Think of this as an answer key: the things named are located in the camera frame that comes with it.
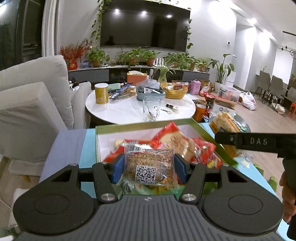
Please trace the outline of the person's right hand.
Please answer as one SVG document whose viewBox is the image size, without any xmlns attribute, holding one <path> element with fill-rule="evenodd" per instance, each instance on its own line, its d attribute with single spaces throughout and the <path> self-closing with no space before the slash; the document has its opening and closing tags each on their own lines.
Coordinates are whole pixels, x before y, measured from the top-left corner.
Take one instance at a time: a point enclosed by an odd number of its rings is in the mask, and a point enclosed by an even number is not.
<svg viewBox="0 0 296 241">
<path fill-rule="evenodd" d="M 289 224 L 292 217 L 296 214 L 295 193 L 290 190 L 287 184 L 285 171 L 281 175 L 279 185 L 282 187 L 283 220 Z"/>
</svg>

